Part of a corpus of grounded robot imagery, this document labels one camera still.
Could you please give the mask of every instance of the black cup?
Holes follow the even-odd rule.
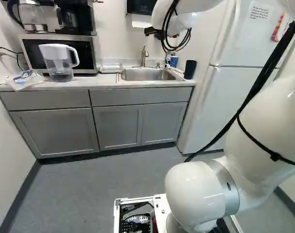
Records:
[[[197,61],[187,60],[184,72],[184,79],[192,79],[197,66]]]

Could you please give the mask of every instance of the cabinet door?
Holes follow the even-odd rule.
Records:
[[[145,105],[142,145],[176,141],[186,106],[186,102]]]
[[[37,158],[99,151],[91,108],[10,114]]]
[[[93,108],[101,150],[141,145],[143,105]]]

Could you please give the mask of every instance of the gray drawer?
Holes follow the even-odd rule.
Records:
[[[187,102],[192,87],[128,88],[90,91],[92,106]]]
[[[0,92],[0,97],[9,111],[90,107],[87,90]]]

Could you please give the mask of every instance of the white countertop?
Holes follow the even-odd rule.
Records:
[[[194,80],[182,81],[123,81],[117,74],[97,74],[95,76],[79,76],[65,83],[53,82],[47,79],[43,83],[25,88],[25,91],[32,90],[96,90],[113,88],[142,88],[142,87],[169,87],[169,86],[195,86]],[[0,85],[0,91],[14,91],[10,85]]]

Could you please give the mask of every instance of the refrigerator door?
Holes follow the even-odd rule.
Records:
[[[237,112],[260,71],[261,68],[208,68],[205,79],[209,84],[198,100],[202,104],[196,106],[187,139],[179,138],[177,144],[183,154],[198,151],[216,136]],[[278,69],[273,71],[264,88],[274,80],[277,72]],[[223,136],[208,150],[223,149],[224,141]]]
[[[291,19],[275,0],[237,0],[236,4],[232,1],[235,2],[229,0],[210,63],[215,66],[262,67]],[[276,27],[279,30],[273,36]]]

